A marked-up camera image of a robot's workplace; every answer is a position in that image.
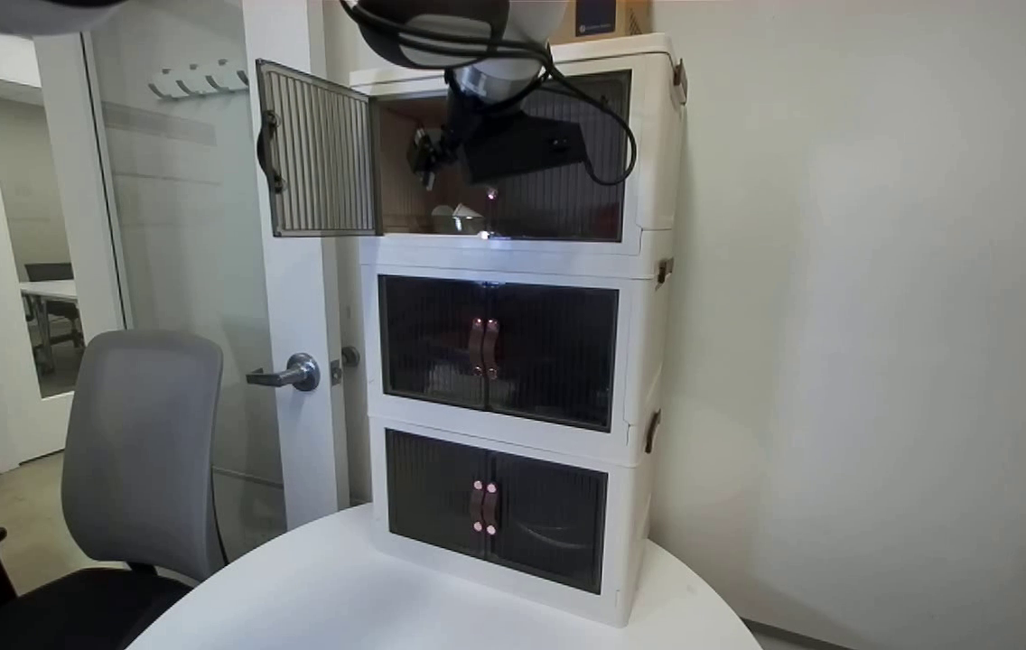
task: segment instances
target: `white round table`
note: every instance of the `white round table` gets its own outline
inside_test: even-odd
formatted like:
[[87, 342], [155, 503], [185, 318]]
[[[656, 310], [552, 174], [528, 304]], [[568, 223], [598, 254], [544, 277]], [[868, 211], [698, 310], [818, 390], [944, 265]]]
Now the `white round table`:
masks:
[[758, 650], [726, 601], [656, 546], [646, 546], [627, 625], [609, 630], [379, 552], [367, 509], [260, 546], [134, 648]]

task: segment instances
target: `cabinet top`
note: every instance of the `cabinet top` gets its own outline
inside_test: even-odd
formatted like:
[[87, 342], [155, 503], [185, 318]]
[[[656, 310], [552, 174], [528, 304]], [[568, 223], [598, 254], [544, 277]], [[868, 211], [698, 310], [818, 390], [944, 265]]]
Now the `cabinet top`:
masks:
[[[667, 33], [605, 35], [605, 41], [582, 41], [582, 42], [556, 42], [552, 46], [556, 66], [598, 63], [598, 57], [639, 57], [639, 54], [675, 57]], [[439, 81], [439, 77], [445, 72], [431, 72], [431, 68], [379, 66], [379, 68], [351, 72], [351, 83], [354, 86], [376, 86], [376, 83], [409, 83], [409, 81]]]

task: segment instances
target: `gray chair backrest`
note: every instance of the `gray chair backrest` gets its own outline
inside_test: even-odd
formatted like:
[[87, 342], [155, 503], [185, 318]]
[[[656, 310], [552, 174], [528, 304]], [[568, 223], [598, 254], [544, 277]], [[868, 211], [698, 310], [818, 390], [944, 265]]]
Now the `gray chair backrest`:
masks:
[[108, 331], [87, 348], [66, 447], [66, 520], [87, 555], [185, 577], [221, 566], [221, 372], [221, 351], [199, 336]]

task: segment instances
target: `open cabinet door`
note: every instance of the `open cabinet door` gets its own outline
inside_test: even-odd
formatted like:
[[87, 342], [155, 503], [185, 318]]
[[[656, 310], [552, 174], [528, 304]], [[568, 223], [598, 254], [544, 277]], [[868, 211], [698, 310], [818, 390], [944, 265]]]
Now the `open cabinet door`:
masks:
[[339, 265], [337, 241], [320, 234], [373, 233], [364, 228], [373, 221], [367, 101], [293, 72], [315, 66], [319, 15], [320, 3], [311, 0], [243, 3], [255, 81], [250, 99], [263, 163], [255, 221], [275, 365], [255, 369], [250, 384], [275, 390], [290, 529], [342, 509], [351, 494]]

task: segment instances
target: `floor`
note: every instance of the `floor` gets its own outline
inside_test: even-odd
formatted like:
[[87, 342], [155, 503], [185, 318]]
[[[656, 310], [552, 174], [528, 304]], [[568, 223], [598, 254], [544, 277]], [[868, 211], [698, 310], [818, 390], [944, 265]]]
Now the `floor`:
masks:
[[27, 591], [73, 573], [77, 566], [89, 566], [66, 529], [57, 483], [57, 454], [0, 473], [0, 529], [8, 529], [0, 555], [14, 591]]

